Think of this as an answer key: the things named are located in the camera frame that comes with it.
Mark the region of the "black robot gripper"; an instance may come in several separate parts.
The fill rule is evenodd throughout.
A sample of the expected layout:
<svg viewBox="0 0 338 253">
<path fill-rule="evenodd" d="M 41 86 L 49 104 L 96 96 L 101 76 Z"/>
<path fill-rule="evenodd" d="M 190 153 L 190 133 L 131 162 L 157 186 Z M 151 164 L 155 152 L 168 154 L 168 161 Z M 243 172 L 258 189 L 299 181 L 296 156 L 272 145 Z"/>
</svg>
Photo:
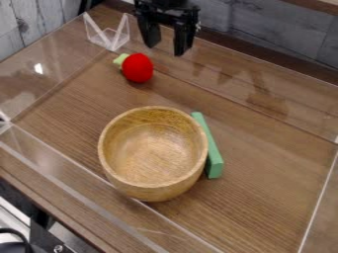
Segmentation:
<svg viewBox="0 0 338 253">
<path fill-rule="evenodd" d="M 144 44 L 152 48 L 161 41 L 160 24 L 173 26 L 173 55 L 191 49 L 200 27 L 200 7 L 191 0 L 135 0 L 135 16 Z"/>
</svg>

